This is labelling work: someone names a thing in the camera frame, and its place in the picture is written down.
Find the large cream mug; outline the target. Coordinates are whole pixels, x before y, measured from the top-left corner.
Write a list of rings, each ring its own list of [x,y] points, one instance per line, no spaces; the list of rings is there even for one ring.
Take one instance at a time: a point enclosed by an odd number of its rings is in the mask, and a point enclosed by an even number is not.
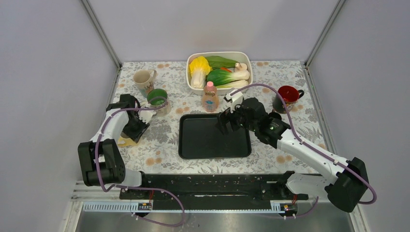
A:
[[[171,110],[168,93],[164,89],[154,89],[149,92],[147,101],[153,108],[161,107],[156,110],[157,116],[166,116]]]

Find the cream seashell mug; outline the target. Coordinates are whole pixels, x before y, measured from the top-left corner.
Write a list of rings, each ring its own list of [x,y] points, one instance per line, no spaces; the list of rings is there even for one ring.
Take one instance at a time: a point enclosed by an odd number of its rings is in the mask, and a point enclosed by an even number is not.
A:
[[[155,69],[140,70],[133,75],[133,81],[141,94],[147,97],[155,89],[154,81],[156,77],[157,71]]]

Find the black mug with orange flowers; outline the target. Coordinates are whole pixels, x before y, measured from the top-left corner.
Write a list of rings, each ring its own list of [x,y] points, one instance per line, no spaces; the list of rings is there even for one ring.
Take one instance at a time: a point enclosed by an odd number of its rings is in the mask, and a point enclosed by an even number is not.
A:
[[[288,111],[292,110],[293,106],[304,94],[305,92],[301,89],[297,90],[292,86],[281,86],[273,100],[273,110],[279,114],[285,114],[285,109]]]

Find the yellow mug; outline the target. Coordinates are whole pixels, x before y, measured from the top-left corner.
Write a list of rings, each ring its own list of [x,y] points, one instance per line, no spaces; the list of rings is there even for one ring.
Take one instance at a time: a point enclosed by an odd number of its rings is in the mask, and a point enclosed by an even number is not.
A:
[[[119,140],[117,141],[117,145],[119,147],[128,147],[128,146],[134,147],[134,146],[138,146],[138,143],[136,143],[131,138],[123,138],[122,136],[120,136]]]

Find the small brown mug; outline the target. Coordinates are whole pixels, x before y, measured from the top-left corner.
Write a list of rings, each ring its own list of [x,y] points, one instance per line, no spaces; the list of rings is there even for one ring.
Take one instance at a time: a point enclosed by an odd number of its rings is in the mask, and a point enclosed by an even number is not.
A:
[[[269,116],[270,118],[275,118],[275,119],[282,120],[281,115],[280,115],[279,113],[277,113],[277,112],[270,112],[270,113],[268,114],[268,116]]]

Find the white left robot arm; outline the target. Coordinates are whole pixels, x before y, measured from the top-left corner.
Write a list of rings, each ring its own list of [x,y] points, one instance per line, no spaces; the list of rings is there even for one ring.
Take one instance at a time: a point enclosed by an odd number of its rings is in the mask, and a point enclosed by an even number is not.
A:
[[[83,182],[86,186],[101,183],[131,186],[139,199],[149,195],[150,186],[142,181],[142,174],[126,169],[118,148],[121,135],[138,142],[149,127],[149,117],[139,118],[136,108],[141,105],[130,94],[122,94],[119,101],[106,108],[106,116],[98,132],[88,142],[80,143],[78,155]]]

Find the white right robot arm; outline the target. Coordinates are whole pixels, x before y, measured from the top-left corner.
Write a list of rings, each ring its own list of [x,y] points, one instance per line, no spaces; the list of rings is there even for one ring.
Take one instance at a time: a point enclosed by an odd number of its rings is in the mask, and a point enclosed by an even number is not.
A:
[[[256,98],[224,98],[231,104],[218,114],[217,127],[223,134],[246,129],[263,144],[287,152],[315,169],[319,175],[287,171],[277,186],[278,195],[289,199],[295,194],[327,198],[336,208],[351,213],[370,188],[365,163],[348,160],[306,140],[294,132],[279,114],[267,113]]]

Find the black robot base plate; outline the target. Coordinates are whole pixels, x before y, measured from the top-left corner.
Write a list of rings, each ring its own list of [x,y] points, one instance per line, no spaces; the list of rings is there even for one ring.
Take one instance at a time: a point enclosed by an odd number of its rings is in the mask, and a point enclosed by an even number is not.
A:
[[[281,174],[144,174],[144,190],[121,191],[121,200],[151,200],[154,210],[268,210],[271,201],[308,200],[295,196]]]

